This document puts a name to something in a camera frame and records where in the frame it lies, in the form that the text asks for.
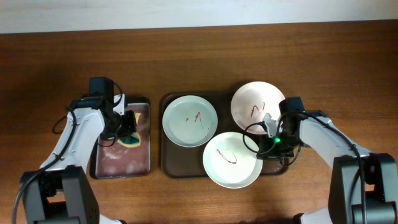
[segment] wood grain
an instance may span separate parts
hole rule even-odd
[[[167,93],[228,91],[265,81],[348,136],[398,158],[398,21],[0,35],[0,222],[9,223],[24,171],[47,158],[63,106],[107,76],[150,98],[152,171],[93,180],[101,213],[128,223],[277,220],[327,205],[331,170],[312,149],[278,177],[239,190],[160,169],[159,105]],[[18,222],[24,223],[20,204]]]

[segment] white plate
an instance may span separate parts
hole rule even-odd
[[[279,120],[279,103],[285,97],[275,86],[266,82],[251,82],[237,90],[231,102],[231,113],[236,124],[243,130],[250,124],[262,121],[266,113]],[[255,125],[248,129],[252,134],[267,134]]]
[[[244,146],[242,136],[234,132],[219,134],[206,145],[203,152],[203,166],[207,175],[223,187],[245,187],[260,175],[262,160]],[[251,149],[259,150],[252,139],[247,136],[244,139]]]
[[[175,144],[200,146],[213,137],[218,124],[214,107],[199,96],[182,96],[168,105],[163,114],[163,130]]]

